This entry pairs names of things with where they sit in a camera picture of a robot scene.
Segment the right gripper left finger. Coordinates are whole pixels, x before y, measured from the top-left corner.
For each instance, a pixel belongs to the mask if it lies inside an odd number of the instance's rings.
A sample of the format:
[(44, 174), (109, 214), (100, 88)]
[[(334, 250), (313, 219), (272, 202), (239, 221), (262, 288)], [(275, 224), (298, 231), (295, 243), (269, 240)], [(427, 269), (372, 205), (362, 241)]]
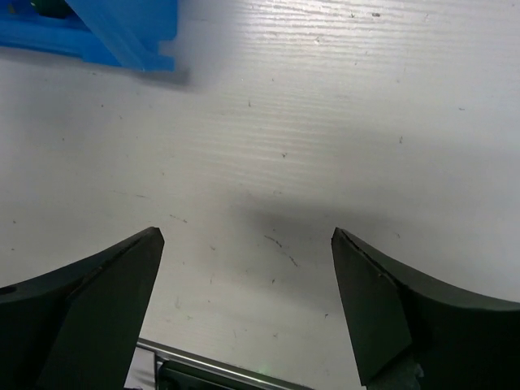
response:
[(1, 289), (3, 389), (122, 389), (164, 239), (148, 227), (88, 258)]

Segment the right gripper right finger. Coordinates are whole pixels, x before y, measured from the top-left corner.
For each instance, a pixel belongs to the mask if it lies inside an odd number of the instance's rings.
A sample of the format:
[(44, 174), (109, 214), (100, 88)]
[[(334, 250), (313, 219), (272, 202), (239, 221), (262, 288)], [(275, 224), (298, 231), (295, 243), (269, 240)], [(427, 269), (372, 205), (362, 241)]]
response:
[(518, 388), (517, 302), (445, 283), (341, 228), (331, 249), (364, 387)]

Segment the small green stubby screwdriver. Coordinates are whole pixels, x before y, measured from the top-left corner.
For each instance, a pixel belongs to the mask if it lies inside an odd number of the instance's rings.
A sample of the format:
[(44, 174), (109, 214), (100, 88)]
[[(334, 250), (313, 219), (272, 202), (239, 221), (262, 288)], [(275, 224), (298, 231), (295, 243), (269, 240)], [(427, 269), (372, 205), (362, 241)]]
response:
[(73, 12), (65, 0), (32, 0), (31, 5), (38, 15), (55, 19), (64, 19)]

